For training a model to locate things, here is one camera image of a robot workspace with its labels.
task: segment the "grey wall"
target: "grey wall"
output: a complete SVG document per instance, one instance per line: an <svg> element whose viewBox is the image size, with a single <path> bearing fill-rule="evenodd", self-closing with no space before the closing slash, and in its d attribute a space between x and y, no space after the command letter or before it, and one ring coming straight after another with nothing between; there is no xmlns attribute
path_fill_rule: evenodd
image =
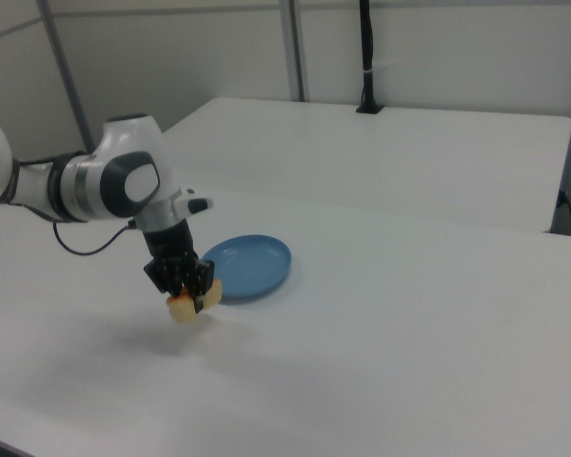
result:
<svg viewBox="0 0 571 457"><path fill-rule="evenodd" d="M0 126L22 159L83 146L35 0L0 0Z"/></svg>
<svg viewBox="0 0 571 457"><path fill-rule="evenodd" d="M515 3L527 5L426 7ZM375 74L377 99L397 107L571 117L571 5L563 3L570 2L373 1L375 62L393 61ZM403 4L425 7L391 8ZM352 2L302 0L305 89L312 102L359 103L356 8ZM571 147L563 186L571 199ZM564 208L556 229L569 232Z"/></svg>
<svg viewBox="0 0 571 457"><path fill-rule="evenodd" d="M278 0L49 5L95 142L118 113L152 114L165 130L216 96L297 93Z"/></svg>

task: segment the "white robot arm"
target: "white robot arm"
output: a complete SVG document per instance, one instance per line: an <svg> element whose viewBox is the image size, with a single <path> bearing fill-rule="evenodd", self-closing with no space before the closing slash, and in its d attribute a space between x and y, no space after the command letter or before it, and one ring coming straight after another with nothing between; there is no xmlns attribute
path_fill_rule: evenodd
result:
<svg viewBox="0 0 571 457"><path fill-rule="evenodd" d="M0 129L0 204L25 207L53 223L132 218L152 255L144 270L154 285L172 296L186 288L198 312L213 264L194 252L187 218L212 203L183 195L171 167L161 130L144 114L107 120L92 154L35 162L12 159Z"/></svg>

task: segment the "yellow object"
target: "yellow object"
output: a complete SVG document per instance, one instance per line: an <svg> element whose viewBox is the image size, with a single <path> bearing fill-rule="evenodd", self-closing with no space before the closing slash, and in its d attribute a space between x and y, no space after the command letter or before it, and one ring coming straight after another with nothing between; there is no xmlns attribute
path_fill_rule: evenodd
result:
<svg viewBox="0 0 571 457"><path fill-rule="evenodd" d="M217 305L221 299L222 281L214 279L211 289L203 297L203 309ZM169 315L177 323L189 324L197 317L197 312L194 310L194 301L187 292L177 297L168 297L167 306L169 307Z"/></svg>
<svg viewBox="0 0 571 457"><path fill-rule="evenodd" d="M197 313L194 310L194 301L188 294L167 298L167 306L171 318L180 324L188 324L194 321Z"/></svg>
<svg viewBox="0 0 571 457"><path fill-rule="evenodd" d="M214 279L211 289L203 297L203 309L211 308L222 300L222 281Z"/></svg>

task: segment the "white desk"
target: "white desk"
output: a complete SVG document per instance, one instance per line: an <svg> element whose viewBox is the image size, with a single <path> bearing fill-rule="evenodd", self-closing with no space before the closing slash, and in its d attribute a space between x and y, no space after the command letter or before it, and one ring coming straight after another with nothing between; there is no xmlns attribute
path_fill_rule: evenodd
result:
<svg viewBox="0 0 571 457"><path fill-rule="evenodd" d="M209 193L200 252L260 232L294 261L273 294L190 327L142 272L141 234L81 259L0 208L0 440L46 457L571 456L571 238Z"/></svg>
<svg viewBox="0 0 571 457"><path fill-rule="evenodd" d="M166 132L186 183L550 229L571 120L215 99Z"/></svg>

